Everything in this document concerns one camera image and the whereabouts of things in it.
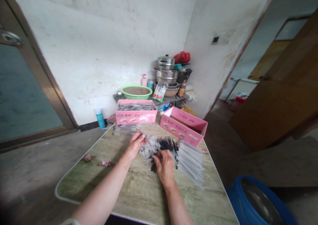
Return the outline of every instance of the doorway frame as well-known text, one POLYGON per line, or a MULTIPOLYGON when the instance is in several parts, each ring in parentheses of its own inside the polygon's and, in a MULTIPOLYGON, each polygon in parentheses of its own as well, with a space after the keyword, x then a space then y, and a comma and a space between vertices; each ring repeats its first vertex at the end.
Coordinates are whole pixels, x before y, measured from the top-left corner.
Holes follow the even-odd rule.
POLYGON ((47 140, 52 137, 75 132, 78 129, 78 125, 59 86, 57 85, 53 77, 52 72, 50 71, 46 63, 46 60, 19 5, 15 0, 0 1, 2 1, 2 3, 0 4, 4 8, 3 11, 10 11, 10 14, 6 15, 7 22, 3 22, 4 28, 14 29, 15 32, 19 33, 18 35, 24 41, 28 42, 29 45, 25 48, 21 48, 20 51, 21 53, 22 50, 25 51, 23 53, 24 59, 28 63, 31 72, 40 84, 44 94, 52 104, 54 110, 63 123, 63 126, 61 127, 2 141, 0 142, 1 153, 3 151, 15 149, 17 147, 23 147, 39 141, 47 140))
POLYGON ((219 100, 219 97, 220 97, 220 95, 221 95, 221 93, 222 93, 222 90, 223 90, 223 88, 224 88, 224 85, 225 85, 226 82, 229 80, 231 73, 233 72, 234 68, 236 67, 237 63, 239 62, 239 60, 240 60, 241 56, 243 55, 243 53, 244 53, 246 47, 248 46, 249 42, 251 41, 252 37, 254 36, 254 34, 255 34, 257 28, 258 28, 259 25, 261 24, 261 21, 262 21, 262 19, 265 17, 265 13, 267 12, 267 10, 268 10, 268 8, 269 8, 269 6, 271 5, 272 2, 273 2, 273 0, 268 0, 268 1, 266 2, 266 5, 265 5, 264 9, 262 10, 260 16, 259 16, 258 19, 256 20, 256 23, 255 23, 255 25, 253 26, 251 32, 250 32, 249 35, 247 36, 245 42, 243 42, 242 47, 239 49, 239 53, 238 53, 237 58, 235 59, 235 57, 234 57, 234 60, 235 60, 235 61, 234 61, 233 65, 231 66, 231 69, 230 69, 230 71, 229 71, 227 77, 225 78, 225 80, 224 80, 224 82, 223 82, 223 84, 222 84, 222 87, 221 87, 220 90, 219 90, 219 93, 216 95, 216 97, 215 97, 215 99, 214 99, 214 102, 210 105, 209 111, 208 111, 208 112, 206 113, 206 115, 204 116, 204 120, 207 118, 207 116, 209 115, 210 111, 213 109, 213 107, 215 106, 216 102, 219 100))

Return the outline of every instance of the cardboard box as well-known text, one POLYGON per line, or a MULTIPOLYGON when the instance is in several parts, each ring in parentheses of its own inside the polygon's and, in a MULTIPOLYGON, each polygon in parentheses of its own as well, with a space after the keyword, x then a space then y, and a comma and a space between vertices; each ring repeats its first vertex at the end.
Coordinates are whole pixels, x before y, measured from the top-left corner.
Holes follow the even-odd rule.
POLYGON ((117 125, 131 125, 140 123, 154 123, 157 117, 157 109, 152 100, 118 100, 116 107, 116 123, 117 125), (151 103, 154 105, 153 111, 118 111, 118 105, 127 103, 151 103))
POLYGON ((164 112, 160 126, 174 136, 198 147, 203 139, 208 123, 176 107, 164 112))

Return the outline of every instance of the green plastic basin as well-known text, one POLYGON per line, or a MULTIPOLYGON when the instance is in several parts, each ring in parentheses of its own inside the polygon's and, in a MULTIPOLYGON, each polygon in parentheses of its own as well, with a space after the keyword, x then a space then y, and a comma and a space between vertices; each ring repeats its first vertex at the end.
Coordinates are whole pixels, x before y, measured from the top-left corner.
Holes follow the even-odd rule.
POLYGON ((130 100, 147 100, 149 95, 152 93, 152 90, 146 86, 140 86, 140 85, 128 85, 128 86, 124 86, 120 89, 120 91, 124 94, 125 98, 130 99, 130 100), (150 93, 145 94, 145 95, 133 95, 133 94, 129 94, 123 91, 123 89, 128 88, 128 87, 142 87, 142 88, 146 88, 150 91, 150 93))

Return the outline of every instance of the soy sauce bottle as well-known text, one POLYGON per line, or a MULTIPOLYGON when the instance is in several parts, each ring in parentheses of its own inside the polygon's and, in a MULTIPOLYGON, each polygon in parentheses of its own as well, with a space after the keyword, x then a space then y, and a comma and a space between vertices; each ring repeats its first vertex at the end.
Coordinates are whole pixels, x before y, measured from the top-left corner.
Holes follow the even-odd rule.
POLYGON ((183 83, 181 83, 180 85, 180 89, 178 91, 178 97, 183 97, 183 94, 185 93, 185 89, 186 89, 186 81, 183 80, 183 83))

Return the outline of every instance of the table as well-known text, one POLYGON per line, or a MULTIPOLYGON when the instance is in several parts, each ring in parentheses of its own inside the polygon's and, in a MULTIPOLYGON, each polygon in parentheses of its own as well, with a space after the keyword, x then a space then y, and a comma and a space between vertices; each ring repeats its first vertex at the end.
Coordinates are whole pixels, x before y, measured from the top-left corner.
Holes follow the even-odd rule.
MULTIPOLYGON (((179 101, 185 100, 184 97, 178 97, 177 95, 172 97, 163 97, 162 102, 152 99, 151 97, 152 95, 150 95, 147 100, 152 100, 155 103, 155 106, 166 104, 168 102, 179 102, 179 101)), ((126 99, 123 94, 122 95, 114 94, 113 98, 115 99, 116 103, 118 102, 119 99, 123 99, 123 100, 126 99)))
MULTIPOLYGON (((158 138, 177 137, 160 127, 158 113, 156 123, 142 124, 148 135, 158 138)), ((97 184, 109 173, 112 167, 98 166, 98 162, 117 162, 124 153, 130 135, 112 135, 109 129, 87 152, 97 155, 89 162, 78 161, 60 180, 55 195, 74 204, 80 204, 97 184)), ((199 145, 207 149, 204 140, 199 145)), ((182 198, 195 224, 239 224, 227 197, 219 174, 210 154, 203 155, 204 191, 198 188, 179 170, 175 169, 175 180, 182 198)), ((144 162, 138 154, 131 163, 125 182, 112 214, 145 224, 170 224, 168 204, 158 175, 151 172, 151 163, 144 162)))

